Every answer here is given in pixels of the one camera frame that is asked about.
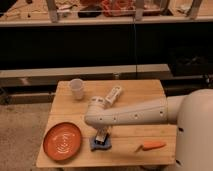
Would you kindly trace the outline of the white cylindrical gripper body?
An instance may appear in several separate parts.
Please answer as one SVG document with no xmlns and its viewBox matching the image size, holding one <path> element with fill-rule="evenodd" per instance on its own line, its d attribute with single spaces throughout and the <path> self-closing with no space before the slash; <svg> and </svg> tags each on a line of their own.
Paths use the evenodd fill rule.
<svg viewBox="0 0 213 171">
<path fill-rule="evenodd" d="M 106 101 L 100 96 L 93 96 L 87 109 L 87 124 L 95 129 L 107 128 L 103 123 L 103 114 L 106 109 Z"/>
</svg>

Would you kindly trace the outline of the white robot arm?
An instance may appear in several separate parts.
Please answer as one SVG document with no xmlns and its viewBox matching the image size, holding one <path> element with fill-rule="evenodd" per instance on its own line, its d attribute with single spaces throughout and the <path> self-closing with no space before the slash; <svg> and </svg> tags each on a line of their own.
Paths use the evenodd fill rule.
<svg viewBox="0 0 213 171">
<path fill-rule="evenodd" d="M 110 103 L 100 97 L 91 98 L 84 122 L 100 130 L 116 125 L 149 125 L 176 123 L 183 96 L 170 96 L 123 107 L 110 108 Z"/>
</svg>

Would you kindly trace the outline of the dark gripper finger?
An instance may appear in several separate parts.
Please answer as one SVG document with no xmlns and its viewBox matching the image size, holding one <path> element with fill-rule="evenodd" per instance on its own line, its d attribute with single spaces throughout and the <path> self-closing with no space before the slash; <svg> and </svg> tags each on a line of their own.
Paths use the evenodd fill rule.
<svg viewBox="0 0 213 171">
<path fill-rule="evenodd" d="M 97 131 L 95 142 L 98 144 L 104 144 L 107 138 L 107 130 L 106 129 L 99 129 Z"/>
</svg>

